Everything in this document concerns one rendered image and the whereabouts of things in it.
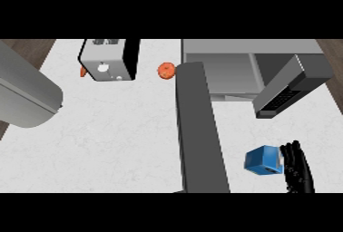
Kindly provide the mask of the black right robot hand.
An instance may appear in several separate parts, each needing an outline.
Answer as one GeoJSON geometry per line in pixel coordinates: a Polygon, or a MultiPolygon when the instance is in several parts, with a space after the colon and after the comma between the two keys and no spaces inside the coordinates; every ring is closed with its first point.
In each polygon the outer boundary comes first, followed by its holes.
{"type": "Polygon", "coordinates": [[[286,183],[286,191],[289,193],[313,193],[313,178],[307,165],[305,155],[299,148],[299,142],[295,140],[279,146],[283,158],[283,177],[286,183]]]}

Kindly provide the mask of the blue milk carton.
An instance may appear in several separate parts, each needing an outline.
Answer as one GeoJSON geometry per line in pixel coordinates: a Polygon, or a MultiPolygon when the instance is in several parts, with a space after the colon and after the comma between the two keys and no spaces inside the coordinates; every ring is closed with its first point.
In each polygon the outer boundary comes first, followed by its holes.
{"type": "Polygon", "coordinates": [[[262,145],[245,154],[243,169],[257,175],[282,173],[279,148],[262,145]]]}

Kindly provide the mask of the grey microwave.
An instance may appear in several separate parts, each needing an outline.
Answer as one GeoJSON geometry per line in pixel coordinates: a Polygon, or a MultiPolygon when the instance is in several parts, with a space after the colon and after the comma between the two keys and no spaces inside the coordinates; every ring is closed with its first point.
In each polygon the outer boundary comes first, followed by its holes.
{"type": "Polygon", "coordinates": [[[200,63],[208,98],[249,102],[271,119],[332,78],[313,39],[183,39],[180,61],[200,63]]]}

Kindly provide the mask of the orange round fruit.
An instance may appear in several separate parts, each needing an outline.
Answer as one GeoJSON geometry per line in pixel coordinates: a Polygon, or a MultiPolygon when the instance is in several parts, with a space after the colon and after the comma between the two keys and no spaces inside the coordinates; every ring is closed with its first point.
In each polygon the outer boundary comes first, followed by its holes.
{"type": "Polygon", "coordinates": [[[156,72],[157,72],[157,76],[168,80],[172,78],[172,76],[175,75],[175,66],[172,63],[162,63],[159,66],[157,66],[157,69],[156,69],[156,72]]]}

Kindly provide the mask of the silver toaster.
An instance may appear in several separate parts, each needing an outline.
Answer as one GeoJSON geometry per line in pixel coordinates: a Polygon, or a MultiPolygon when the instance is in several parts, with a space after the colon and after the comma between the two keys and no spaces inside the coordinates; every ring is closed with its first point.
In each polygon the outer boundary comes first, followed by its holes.
{"type": "Polygon", "coordinates": [[[78,62],[97,82],[132,81],[138,56],[138,39],[85,39],[78,62]]]}

